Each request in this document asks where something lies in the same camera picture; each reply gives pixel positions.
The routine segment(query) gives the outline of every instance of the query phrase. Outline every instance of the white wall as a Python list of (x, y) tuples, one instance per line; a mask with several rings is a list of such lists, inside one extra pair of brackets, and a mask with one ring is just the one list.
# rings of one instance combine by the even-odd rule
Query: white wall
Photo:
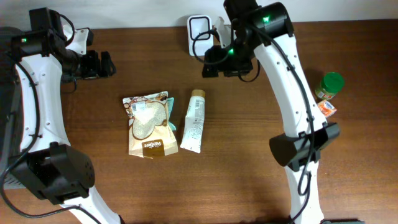
[[(184, 26), (192, 14), (228, 18), (224, 0), (0, 0), (0, 26), (29, 30), (29, 9), (49, 7), (76, 28)], [(257, 0), (265, 6), (275, 0)], [(398, 18), (398, 0), (280, 0), (291, 19), (342, 21)]]

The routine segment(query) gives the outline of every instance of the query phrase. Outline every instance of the brown label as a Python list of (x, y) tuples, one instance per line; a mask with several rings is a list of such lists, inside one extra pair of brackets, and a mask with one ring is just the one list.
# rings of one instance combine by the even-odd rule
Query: brown label
[(164, 145), (161, 139), (147, 141), (142, 143), (142, 152), (144, 157), (165, 156)]

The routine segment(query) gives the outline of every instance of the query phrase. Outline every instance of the green bottle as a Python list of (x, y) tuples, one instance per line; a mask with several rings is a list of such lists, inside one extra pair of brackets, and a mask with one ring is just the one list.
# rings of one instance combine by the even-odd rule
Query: green bottle
[(344, 87), (344, 78), (336, 72), (330, 72), (323, 77), (315, 94), (319, 99), (330, 100)]

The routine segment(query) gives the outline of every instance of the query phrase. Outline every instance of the tan cap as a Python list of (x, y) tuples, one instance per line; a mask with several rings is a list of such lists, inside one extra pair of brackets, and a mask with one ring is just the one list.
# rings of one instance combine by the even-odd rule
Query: tan cap
[(206, 93), (203, 90), (192, 90), (192, 96), (201, 96), (204, 98)]

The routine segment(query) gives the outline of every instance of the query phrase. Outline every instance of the white tube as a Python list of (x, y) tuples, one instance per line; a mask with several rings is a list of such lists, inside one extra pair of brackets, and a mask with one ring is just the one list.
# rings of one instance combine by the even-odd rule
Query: white tube
[(184, 135), (181, 148), (200, 153), (201, 134), (205, 122), (205, 92), (193, 90), (185, 116)]

